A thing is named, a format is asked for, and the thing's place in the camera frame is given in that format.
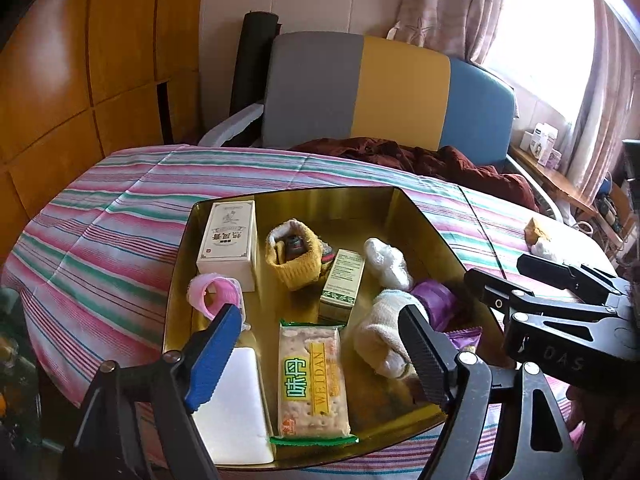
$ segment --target wooden cabinet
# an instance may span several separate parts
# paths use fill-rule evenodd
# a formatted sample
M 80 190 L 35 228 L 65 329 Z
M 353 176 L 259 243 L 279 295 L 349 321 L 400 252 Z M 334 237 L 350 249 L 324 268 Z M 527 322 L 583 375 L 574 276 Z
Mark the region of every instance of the wooden cabinet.
M 162 144 L 154 83 L 96 105 L 95 119 L 105 156 L 124 148 Z
M 0 152 L 11 160 L 89 107 L 86 0 L 36 0 L 0 52 Z
M 15 192 L 14 183 L 6 171 L 0 172 L 0 200 L 2 201 L 0 265 L 2 265 L 18 236 L 20 236 L 22 228 L 29 221 L 20 198 Z
M 94 104 L 154 80 L 156 0 L 89 0 Z
M 93 113 L 87 110 L 18 155 L 9 173 L 27 214 L 33 218 L 101 158 Z
M 35 0 L 0 51 L 0 262 L 29 218 L 124 148 L 198 139 L 200 0 Z
M 158 0 L 156 79 L 198 69 L 200 0 Z
M 198 72 L 178 73 L 166 86 L 174 142 L 197 142 L 202 131 Z

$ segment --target green and white box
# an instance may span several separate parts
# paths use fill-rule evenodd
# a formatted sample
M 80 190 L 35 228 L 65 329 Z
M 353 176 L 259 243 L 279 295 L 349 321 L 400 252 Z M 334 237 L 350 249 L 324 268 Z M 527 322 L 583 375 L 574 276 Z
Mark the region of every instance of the green and white box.
M 353 251 L 338 250 L 320 295 L 319 317 L 344 323 L 349 320 L 363 269 L 362 256 Z

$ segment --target yellow headboard panel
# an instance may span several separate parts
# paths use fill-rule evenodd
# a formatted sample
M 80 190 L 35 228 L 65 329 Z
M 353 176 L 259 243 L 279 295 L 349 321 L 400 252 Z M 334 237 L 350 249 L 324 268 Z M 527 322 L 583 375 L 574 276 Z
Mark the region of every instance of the yellow headboard panel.
M 366 36 L 351 137 L 437 150 L 449 98 L 449 58 Z

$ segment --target white medicine box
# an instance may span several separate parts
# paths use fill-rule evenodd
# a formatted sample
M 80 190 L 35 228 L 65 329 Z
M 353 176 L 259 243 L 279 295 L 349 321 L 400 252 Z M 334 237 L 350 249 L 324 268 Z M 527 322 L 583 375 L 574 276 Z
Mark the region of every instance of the white medicine box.
M 254 201 L 215 202 L 196 261 L 198 272 L 235 278 L 243 292 L 253 292 L 257 245 Z

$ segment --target white box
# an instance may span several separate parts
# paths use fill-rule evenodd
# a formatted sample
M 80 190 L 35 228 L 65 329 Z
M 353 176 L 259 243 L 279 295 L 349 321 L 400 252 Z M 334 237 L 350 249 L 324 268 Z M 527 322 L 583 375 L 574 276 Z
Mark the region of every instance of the white box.
M 545 133 L 546 133 L 546 142 L 544 146 L 542 146 L 542 152 L 540 153 L 540 158 L 538 159 L 538 163 L 546 166 L 547 161 L 549 160 L 549 156 L 551 155 L 551 151 L 554 148 L 556 143 L 556 139 L 558 138 L 558 129 L 551 126 L 551 124 L 545 123 Z
M 562 153 L 558 150 L 551 150 L 551 155 L 549 155 L 549 160 L 545 164 L 545 168 L 549 168 L 550 170 L 557 170 L 560 165 L 560 160 L 562 159 Z
M 235 278 L 243 292 L 253 292 L 258 247 L 254 201 L 214 203 L 204 232 L 198 271 Z
M 531 133 L 531 142 L 529 144 L 529 151 L 531 155 L 533 155 L 533 158 L 535 158 L 536 160 L 540 158 L 540 153 L 542 153 L 542 141 L 543 141 L 544 131 L 545 131 L 545 124 L 538 123 L 536 124 L 536 127 L 533 129 L 533 132 Z
M 522 140 L 520 141 L 520 149 L 523 152 L 529 151 L 529 146 L 531 145 L 532 139 L 533 139 L 533 134 L 531 132 L 522 133 Z

